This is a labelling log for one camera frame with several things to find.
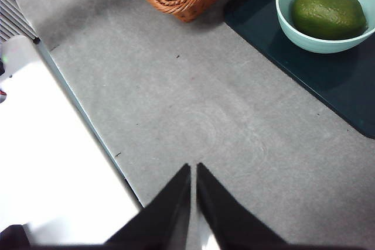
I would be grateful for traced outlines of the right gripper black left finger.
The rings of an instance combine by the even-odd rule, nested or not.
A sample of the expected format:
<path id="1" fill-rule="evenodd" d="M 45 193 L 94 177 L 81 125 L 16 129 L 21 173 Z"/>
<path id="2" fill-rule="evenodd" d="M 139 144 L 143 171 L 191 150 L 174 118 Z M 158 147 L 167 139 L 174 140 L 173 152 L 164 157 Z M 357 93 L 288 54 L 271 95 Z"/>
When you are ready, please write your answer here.
<path id="1" fill-rule="evenodd" d="M 105 249 L 185 249 L 191 201 L 191 169 L 183 165 L 156 197 L 112 235 Z"/>

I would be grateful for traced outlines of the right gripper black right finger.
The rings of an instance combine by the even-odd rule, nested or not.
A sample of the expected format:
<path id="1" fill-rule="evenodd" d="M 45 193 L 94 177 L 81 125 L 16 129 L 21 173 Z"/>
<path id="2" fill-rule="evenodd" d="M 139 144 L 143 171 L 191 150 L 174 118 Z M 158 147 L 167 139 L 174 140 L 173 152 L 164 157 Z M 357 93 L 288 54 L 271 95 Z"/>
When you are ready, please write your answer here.
<path id="1" fill-rule="evenodd" d="M 197 203 L 221 249 L 292 249 L 244 208 L 202 163 L 197 165 Z"/>

